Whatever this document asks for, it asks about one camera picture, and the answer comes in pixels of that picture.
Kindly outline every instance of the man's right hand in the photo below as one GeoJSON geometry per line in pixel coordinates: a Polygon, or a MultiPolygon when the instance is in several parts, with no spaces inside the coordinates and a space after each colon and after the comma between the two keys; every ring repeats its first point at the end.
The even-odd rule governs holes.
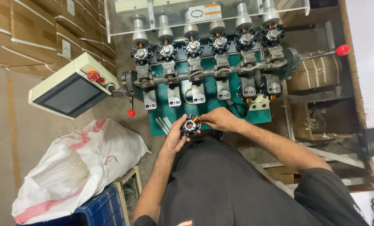
{"type": "Polygon", "coordinates": [[[201,123],[223,132],[238,132],[241,123],[244,121],[224,107],[218,107],[207,114],[201,115],[200,120],[201,123]]]}

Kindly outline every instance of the concrete floor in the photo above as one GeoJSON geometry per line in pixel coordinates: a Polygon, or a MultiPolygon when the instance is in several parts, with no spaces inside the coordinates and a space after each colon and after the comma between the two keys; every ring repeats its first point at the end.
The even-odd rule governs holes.
{"type": "MultiPolygon", "coordinates": [[[[295,47],[295,44],[302,44],[305,41],[305,36],[319,37],[311,30],[287,32],[284,45],[295,47]]],[[[316,47],[313,41],[310,43],[311,45],[307,45],[307,52],[326,49],[323,39],[320,39],[321,45],[316,47]]],[[[131,35],[116,37],[115,44],[120,77],[122,72],[135,69],[135,64],[129,57],[129,50],[132,47],[131,35]]],[[[305,48],[301,46],[300,52],[305,52],[305,48]]],[[[14,219],[10,216],[11,205],[17,197],[18,189],[24,177],[38,164],[50,143],[58,136],[80,130],[95,119],[114,119],[141,135],[152,152],[151,155],[143,156],[139,164],[144,184],[165,140],[164,136],[150,136],[148,113],[138,100],[134,102],[136,115],[132,118],[127,115],[131,107],[128,98],[107,98],[73,121],[33,107],[28,104],[28,91],[40,82],[40,79],[0,68],[0,225],[14,224],[14,219]]],[[[281,98],[271,102],[272,122],[259,126],[287,137],[285,111],[281,105],[281,98]]],[[[261,147],[238,134],[225,134],[224,140],[235,145],[249,161],[275,161],[261,147]]]]}

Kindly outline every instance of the forearm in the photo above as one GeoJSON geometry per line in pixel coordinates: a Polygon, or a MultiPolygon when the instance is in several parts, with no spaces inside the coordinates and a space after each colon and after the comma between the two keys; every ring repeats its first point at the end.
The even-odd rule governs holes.
{"type": "Polygon", "coordinates": [[[169,150],[166,146],[163,146],[160,150],[151,176],[139,197],[134,211],[134,219],[148,215],[155,222],[158,222],[160,205],[166,191],[175,155],[175,151],[169,150]]]}
{"type": "Polygon", "coordinates": [[[236,132],[259,144],[285,166],[297,172],[317,167],[331,170],[325,161],[305,147],[245,120],[240,121],[236,132]]]}

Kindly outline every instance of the red knob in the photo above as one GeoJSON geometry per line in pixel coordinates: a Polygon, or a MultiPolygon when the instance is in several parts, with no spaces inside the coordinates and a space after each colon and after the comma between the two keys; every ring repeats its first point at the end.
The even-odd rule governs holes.
{"type": "Polygon", "coordinates": [[[129,110],[128,111],[128,116],[134,117],[135,116],[135,110],[129,110]]]}
{"type": "Polygon", "coordinates": [[[93,82],[96,82],[101,78],[101,75],[95,70],[89,70],[87,74],[87,79],[93,82]]]}
{"type": "Polygon", "coordinates": [[[345,56],[350,53],[350,46],[348,45],[341,45],[336,49],[336,54],[338,56],[345,56]]]}

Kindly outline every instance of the green base plate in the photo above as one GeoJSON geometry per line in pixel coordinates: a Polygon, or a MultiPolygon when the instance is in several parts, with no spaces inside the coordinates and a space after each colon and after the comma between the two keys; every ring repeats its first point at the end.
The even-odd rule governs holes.
{"type": "MultiPolygon", "coordinates": [[[[233,55],[229,57],[230,65],[237,65],[240,62],[237,55],[233,55]]],[[[187,72],[189,66],[188,62],[177,63],[177,71],[179,73],[187,72]]],[[[203,59],[201,61],[201,66],[204,70],[212,69],[213,68],[213,59],[203,59]]],[[[163,68],[161,65],[153,66],[152,73],[162,75],[163,68]]],[[[206,114],[211,110],[214,110],[218,107],[226,107],[226,101],[220,101],[217,98],[217,88],[215,85],[215,80],[213,77],[207,77],[204,79],[204,91],[206,102],[200,105],[189,105],[185,103],[183,94],[180,94],[181,97],[181,106],[176,108],[171,108],[169,106],[169,101],[167,97],[167,85],[159,84],[156,85],[156,91],[158,94],[157,102],[158,107],[156,110],[149,112],[149,123],[151,127],[151,135],[152,136],[159,136],[164,135],[164,131],[161,129],[159,124],[156,122],[156,119],[161,117],[162,119],[167,117],[171,123],[179,119],[183,114],[193,114],[195,116],[200,116],[202,114],[206,114]]],[[[237,74],[230,74],[229,75],[229,86],[230,86],[230,93],[232,102],[241,103],[240,98],[237,97],[238,87],[241,83],[238,82],[237,74]]],[[[238,118],[241,118],[234,107],[231,107],[234,115],[238,118]]],[[[270,111],[268,109],[265,110],[252,110],[249,111],[247,116],[244,118],[246,121],[250,123],[263,123],[263,122],[270,122],[270,111]]],[[[202,130],[210,129],[209,126],[202,125],[202,130]]]]}

